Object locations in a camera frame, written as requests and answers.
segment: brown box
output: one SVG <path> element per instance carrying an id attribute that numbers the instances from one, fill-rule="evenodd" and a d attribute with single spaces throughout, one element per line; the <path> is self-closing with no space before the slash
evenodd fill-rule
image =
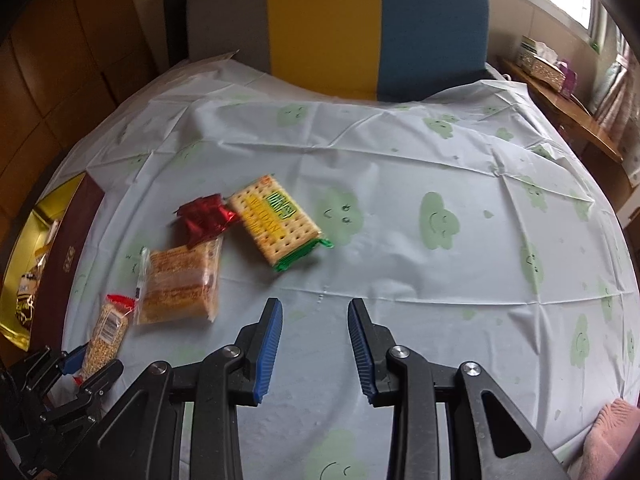
<path id="1" fill-rule="evenodd" d="M 60 349 L 66 304 L 84 241 L 104 191 L 87 173 L 73 177 L 41 199 L 33 208 L 14 245 L 0 292 L 0 332 L 18 348 Z M 43 247 L 54 220 L 60 226 L 53 238 L 33 308 L 31 330 L 15 317 L 20 277 L 35 265 L 35 251 Z"/>

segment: gray stripe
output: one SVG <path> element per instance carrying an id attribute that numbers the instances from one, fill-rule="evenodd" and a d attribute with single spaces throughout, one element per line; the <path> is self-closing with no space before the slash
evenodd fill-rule
<path id="1" fill-rule="evenodd" d="M 235 59 L 270 72 L 267 0 L 187 0 L 189 59 L 239 50 Z"/>

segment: metal screw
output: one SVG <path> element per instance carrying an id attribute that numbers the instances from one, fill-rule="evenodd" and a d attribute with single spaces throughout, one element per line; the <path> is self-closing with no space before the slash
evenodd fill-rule
<path id="1" fill-rule="evenodd" d="M 462 369 L 463 369 L 465 374 L 470 375 L 472 377 L 476 377 L 476 376 L 480 375 L 480 372 L 482 371 L 482 368 L 480 367 L 480 365 L 478 363 L 473 362 L 473 361 L 469 361 L 468 363 L 464 363 L 462 365 Z"/>
<path id="2" fill-rule="evenodd" d="M 405 348 L 404 346 L 396 345 L 391 347 L 391 349 L 389 350 L 389 353 L 393 357 L 397 357 L 398 359 L 404 359 L 405 357 L 409 356 L 409 349 Z"/>
<path id="3" fill-rule="evenodd" d="M 149 370 L 151 370 L 153 375 L 162 375 L 167 371 L 167 369 L 168 365 L 164 361 L 156 361 L 149 365 Z"/>
<path id="4" fill-rule="evenodd" d="M 222 349 L 222 355 L 229 359 L 233 359 L 240 355 L 240 349 L 236 345 L 227 345 Z"/>

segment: plastic bag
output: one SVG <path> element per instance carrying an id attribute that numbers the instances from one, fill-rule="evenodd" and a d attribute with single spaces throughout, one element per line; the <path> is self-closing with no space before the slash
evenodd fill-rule
<path id="1" fill-rule="evenodd" d="M 218 313 L 222 238 L 168 251 L 142 250 L 136 291 L 136 323 L 148 324 Z"/>
<path id="2" fill-rule="evenodd" d="M 18 283 L 15 317 L 27 330 L 31 328 L 31 321 L 33 320 L 33 307 L 39 281 L 40 273 L 36 266 L 28 272 L 25 272 L 20 277 L 20 282 Z"/>
<path id="3" fill-rule="evenodd" d="M 134 300 L 126 296 L 107 295 L 84 354 L 79 373 L 81 381 L 85 381 L 116 357 L 129 327 L 129 314 L 134 305 Z"/>

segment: pink towel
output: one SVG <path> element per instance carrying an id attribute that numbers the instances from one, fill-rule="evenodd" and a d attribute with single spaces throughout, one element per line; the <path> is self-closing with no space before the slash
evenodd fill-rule
<path id="1" fill-rule="evenodd" d="M 616 399 L 600 410 L 584 441 L 578 480 L 604 480 L 618 463 L 640 424 L 640 410 Z"/>

